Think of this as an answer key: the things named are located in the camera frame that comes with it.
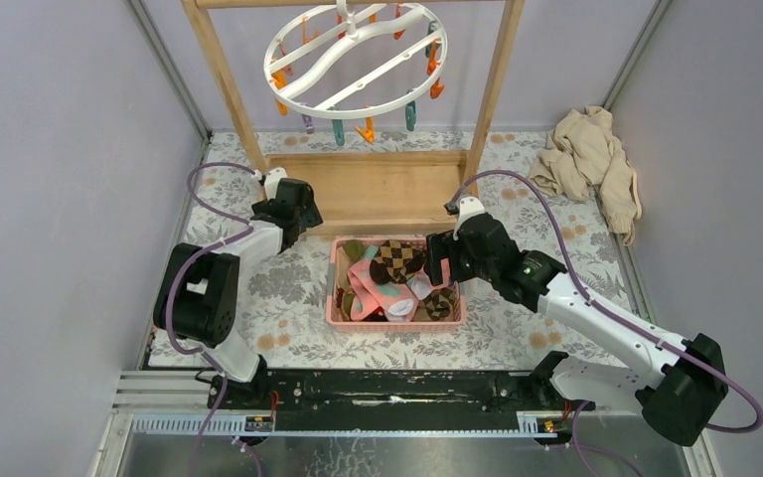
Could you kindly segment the brown beige argyle sock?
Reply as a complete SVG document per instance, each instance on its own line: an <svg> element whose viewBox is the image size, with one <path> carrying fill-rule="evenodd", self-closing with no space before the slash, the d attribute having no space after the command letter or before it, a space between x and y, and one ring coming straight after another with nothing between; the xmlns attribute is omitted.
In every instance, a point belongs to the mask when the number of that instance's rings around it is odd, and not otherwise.
<svg viewBox="0 0 763 477"><path fill-rule="evenodd" d="M426 258L423 249L400 240L386 240L370 261L370 277L378 285L405 284L423 268Z"/></svg>

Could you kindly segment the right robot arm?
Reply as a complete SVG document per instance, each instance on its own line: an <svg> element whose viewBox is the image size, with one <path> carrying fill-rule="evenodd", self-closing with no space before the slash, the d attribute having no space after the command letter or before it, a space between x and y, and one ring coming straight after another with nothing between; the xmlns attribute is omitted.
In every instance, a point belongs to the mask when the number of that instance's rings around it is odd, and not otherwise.
<svg viewBox="0 0 763 477"><path fill-rule="evenodd" d="M488 213L427 236L426 253L431 281L481 279L506 301L573 328L621 361L596 365L550 354L530 383L539 407L554 409L566 399L613 404L668 441L692 446L729 393L715 340L667 332L575 284L563 263L519 248Z"/></svg>

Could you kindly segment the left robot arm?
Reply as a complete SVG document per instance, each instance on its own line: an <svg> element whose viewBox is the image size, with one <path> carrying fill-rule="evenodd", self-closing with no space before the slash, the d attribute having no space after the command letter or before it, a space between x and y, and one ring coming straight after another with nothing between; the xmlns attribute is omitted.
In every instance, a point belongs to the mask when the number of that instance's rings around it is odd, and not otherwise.
<svg viewBox="0 0 763 477"><path fill-rule="evenodd" d="M290 247L307 230L323 224L312 186L282 178L274 196L252 205L246 228L207 246L174 246L153 311L154 325L166 332L180 354L199 354L232 380L230 395L255 408L268 395L259 375L263 359L246 344L236 325L242 275Z"/></svg>

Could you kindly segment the pink sock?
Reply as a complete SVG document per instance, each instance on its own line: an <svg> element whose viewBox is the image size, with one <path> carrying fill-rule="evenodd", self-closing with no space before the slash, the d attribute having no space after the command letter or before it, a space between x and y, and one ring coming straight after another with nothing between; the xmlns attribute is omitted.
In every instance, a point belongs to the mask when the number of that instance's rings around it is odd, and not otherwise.
<svg viewBox="0 0 763 477"><path fill-rule="evenodd" d="M423 270L416 272L406 284L415 298L420 301L426 299L435 289L429 276Z"/></svg>
<svg viewBox="0 0 763 477"><path fill-rule="evenodd" d="M371 277L370 265L378 250L375 245L368 246L347 271L355 294L349 317L353 321L364 321L371 315L382 314L391 322L412 321L418 308L418 300L412 291L405 284L377 284Z"/></svg>

